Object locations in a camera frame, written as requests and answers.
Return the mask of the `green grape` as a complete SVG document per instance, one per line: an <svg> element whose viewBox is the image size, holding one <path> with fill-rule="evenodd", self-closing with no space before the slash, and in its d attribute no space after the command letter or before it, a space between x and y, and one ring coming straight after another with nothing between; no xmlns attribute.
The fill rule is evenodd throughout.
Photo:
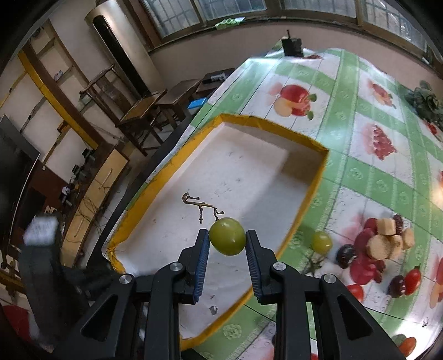
<svg viewBox="0 0 443 360"><path fill-rule="evenodd" d="M311 248L315 253L326 256L333 247L330 236L323 232L315 232L311 238Z"/></svg>
<svg viewBox="0 0 443 360"><path fill-rule="evenodd" d="M246 232L240 222L223 217L217 220L209 231L209 239L213 247L225 256L235 256L246 246Z"/></svg>

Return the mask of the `wrinkled red jujube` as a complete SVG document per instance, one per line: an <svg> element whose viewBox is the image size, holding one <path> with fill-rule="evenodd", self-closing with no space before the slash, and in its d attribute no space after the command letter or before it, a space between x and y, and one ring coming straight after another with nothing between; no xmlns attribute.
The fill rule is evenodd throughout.
<svg viewBox="0 0 443 360"><path fill-rule="evenodd" d="M403 233L403 218L399 214L395 214L393 216L393 220L395 223L396 234L401 235Z"/></svg>

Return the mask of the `red cherry tomato left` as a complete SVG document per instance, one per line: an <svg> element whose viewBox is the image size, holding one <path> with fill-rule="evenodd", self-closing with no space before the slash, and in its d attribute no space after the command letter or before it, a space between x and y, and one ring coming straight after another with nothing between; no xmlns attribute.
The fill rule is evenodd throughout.
<svg viewBox="0 0 443 360"><path fill-rule="evenodd" d="M348 285L347 289L359 302L364 300L364 289L360 284Z"/></svg>

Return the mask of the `red cherry tomato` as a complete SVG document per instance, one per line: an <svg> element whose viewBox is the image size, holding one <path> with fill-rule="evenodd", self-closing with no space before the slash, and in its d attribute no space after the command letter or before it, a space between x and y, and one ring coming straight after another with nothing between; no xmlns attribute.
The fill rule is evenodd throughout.
<svg viewBox="0 0 443 360"><path fill-rule="evenodd" d="M364 300L364 289L360 284L348 285L347 289L359 302Z"/></svg>
<svg viewBox="0 0 443 360"><path fill-rule="evenodd" d="M421 270L415 266L405 276L405 295L413 294L421 285Z"/></svg>

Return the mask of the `orange cherry tomato bottom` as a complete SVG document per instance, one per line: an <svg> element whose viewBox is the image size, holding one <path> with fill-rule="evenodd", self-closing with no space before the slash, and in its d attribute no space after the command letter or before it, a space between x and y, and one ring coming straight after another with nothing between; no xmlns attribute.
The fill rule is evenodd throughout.
<svg viewBox="0 0 443 360"><path fill-rule="evenodd" d="M398 346L400 352L407 358L413 353L417 346L417 340L414 337L405 338L405 340Z"/></svg>

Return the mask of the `wooden cabinet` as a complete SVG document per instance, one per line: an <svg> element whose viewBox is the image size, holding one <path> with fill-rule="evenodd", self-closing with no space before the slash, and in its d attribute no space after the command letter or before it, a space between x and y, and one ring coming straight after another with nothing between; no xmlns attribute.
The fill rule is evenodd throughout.
<svg viewBox="0 0 443 360"><path fill-rule="evenodd" d="M61 263L73 267L83 251L89 231L109 191L128 163L117 148L99 148L79 171L78 195L66 219L61 245Z"/></svg>

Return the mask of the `banana slice right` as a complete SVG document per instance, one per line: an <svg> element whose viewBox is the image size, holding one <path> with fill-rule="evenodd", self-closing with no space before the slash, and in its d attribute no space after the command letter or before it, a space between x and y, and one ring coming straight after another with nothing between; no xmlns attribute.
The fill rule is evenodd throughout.
<svg viewBox="0 0 443 360"><path fill-rule="evenodd" d="M403 249L407 250L413 248L415 245L414 231L408 227L402 232Z"/></svg>

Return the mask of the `green fruit-print tablecloth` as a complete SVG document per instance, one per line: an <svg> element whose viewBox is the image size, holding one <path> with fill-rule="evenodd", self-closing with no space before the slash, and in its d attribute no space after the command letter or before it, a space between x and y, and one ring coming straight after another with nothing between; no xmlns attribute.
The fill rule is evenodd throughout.
<svg viewBox="0 0 443 360"><path fill-rule="evenodd" d="M416 359L442 331L442 144L402 99L402 86L346 50L328 49L305 59L278 53L250 58L203 105L172 155L221 114L253 116L301 133L328 150L321 181L306 214L282 254L306 274L332 273L360 284L364 306L395 341L414 337ZM376 220L403 218L415 245L404 250L401 235L386 236L390 256L374 260L366 243ZM333 247L315 253L311 238L327 233ZM353 245L357 258L342 269L336 253ZM415 266L421 285L397 299L388 287Z"/></svg>

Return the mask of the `black television screen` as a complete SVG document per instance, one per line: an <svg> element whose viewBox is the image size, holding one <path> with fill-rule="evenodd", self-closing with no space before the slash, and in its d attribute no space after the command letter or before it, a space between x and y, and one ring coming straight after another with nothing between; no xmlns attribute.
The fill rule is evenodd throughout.
<svg viewBox="0 0 443 360"><path fill-rule="evenodd" d="M11 234L22 193L40 152L6 116L1 117L1 241Z"/></svg>

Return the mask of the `brown grape stem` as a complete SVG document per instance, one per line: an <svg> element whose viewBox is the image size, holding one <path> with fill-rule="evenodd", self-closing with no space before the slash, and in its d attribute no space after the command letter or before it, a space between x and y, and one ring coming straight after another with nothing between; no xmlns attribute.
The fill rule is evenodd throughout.
<svg viewBox="0 0 443 360"><path fill-rule="evenodd" d="M207 202L204 202L201 200L200 197L192 197L189 195L188 192L185 192L182 197L182 202L186 205L193 205L193 206L197 206L198 210L199 210L199 223L202 224L204 222L204 210L205 209L211 209L212 210L212 215L215 218L215 220L219 220L219 216L220 215L224 215L225 212L222 210L219 210L217 207L215 207L214 205L211 205Z"/></svg>

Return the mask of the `white foam tray yellow rim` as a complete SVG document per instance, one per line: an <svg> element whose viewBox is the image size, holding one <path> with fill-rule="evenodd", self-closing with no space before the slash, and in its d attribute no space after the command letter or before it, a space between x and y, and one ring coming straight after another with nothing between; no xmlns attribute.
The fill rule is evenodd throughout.
<svg viewBox="0 0 443 360"><path fill-rule="evenodd" d="M118 273L153 274L178 259L215 218L182 195L214 205L280 256L321 181L328 150L301 133L253 116L221 114L142 187L110 234Z"/></svg>

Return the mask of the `dark wooden side table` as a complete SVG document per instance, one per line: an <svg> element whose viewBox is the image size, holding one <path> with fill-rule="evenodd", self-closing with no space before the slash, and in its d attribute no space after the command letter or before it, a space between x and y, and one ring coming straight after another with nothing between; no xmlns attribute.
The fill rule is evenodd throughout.
<svg viewBox="0 0 443 360"><path fill-rule="evenodd" d="M194 93L200 85L200 79L183 80L168 90L157 102L161 113L173 129L189 116L187 106L193 101Z"/></svg>

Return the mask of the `dark green leafy vegetable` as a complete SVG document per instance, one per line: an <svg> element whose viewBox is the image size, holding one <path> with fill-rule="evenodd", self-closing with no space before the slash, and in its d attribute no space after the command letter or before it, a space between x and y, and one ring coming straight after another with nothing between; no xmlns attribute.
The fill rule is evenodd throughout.
<svg viewBox="0 0 443 360"><path fill-rule="evenodd" d="M405 92L405 100L412 106L417 115L442 130L442 102L437 98L431 85L421 80L414 90Z"/></svg>

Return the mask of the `tall air conditioner unit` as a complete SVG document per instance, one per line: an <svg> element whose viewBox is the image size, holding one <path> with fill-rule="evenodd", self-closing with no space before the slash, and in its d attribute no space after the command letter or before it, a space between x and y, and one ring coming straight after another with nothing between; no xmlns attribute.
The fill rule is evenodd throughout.
<svg viewBox="0 0 443 360"><path fill-rule="evenodd" d="M85 17L123 80L139 96L164 91L166 86L137 32L117 1L103 1Z"/></svg>

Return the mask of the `green cloth on windowsill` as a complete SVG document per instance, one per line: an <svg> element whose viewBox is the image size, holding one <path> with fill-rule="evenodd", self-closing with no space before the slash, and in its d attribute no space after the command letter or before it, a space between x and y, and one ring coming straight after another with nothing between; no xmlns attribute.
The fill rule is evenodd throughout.
<svg viewBox="0 0 443 360"><path fill-rule="evenodd" d="M245 17L226 18L215 24L217 30L229 29L240 25L245 20Z"/></svg>

